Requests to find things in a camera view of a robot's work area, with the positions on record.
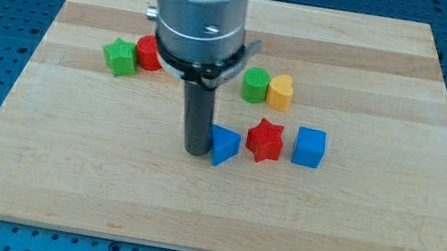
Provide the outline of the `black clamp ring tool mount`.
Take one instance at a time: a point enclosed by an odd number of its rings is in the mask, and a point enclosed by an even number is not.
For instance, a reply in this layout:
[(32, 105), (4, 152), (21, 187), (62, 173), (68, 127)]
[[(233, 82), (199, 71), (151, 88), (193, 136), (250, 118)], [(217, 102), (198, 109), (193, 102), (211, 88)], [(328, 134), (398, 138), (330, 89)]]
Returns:
[(242, 45), (234, 55), (209, 64), (184, 61), (168, 51), (159, 35), (155, 35), (157, 56), (161, 67), (175, 78), (198, 84), (204, 89), (212, 90), (232, 80), (246, 66), (249, 59), (259, 53), (262, 47), (260, 39), (248, 46)]

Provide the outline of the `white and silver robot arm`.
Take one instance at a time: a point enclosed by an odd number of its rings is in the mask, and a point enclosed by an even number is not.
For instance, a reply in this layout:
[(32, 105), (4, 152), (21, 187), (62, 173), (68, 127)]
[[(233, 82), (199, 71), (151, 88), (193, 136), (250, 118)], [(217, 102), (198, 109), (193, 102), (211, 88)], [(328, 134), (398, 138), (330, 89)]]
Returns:
[(156, 23), (161, 66), (184, 82), (184, 148), (204, 156), (212, 147), (217, 87), (238, 75), (261, 42), (245, 41), (248, 0), (156, 0), (147, 17)]

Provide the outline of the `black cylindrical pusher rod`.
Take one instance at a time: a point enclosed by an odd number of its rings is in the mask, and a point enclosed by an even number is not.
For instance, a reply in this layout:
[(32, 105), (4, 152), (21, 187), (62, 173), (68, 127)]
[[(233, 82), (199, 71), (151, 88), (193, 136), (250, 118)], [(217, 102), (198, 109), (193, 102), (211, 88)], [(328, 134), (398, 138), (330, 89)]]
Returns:
[(184, 83), (184, 148), (192, 156), (204, 156), (212, 145), (215, 90)]

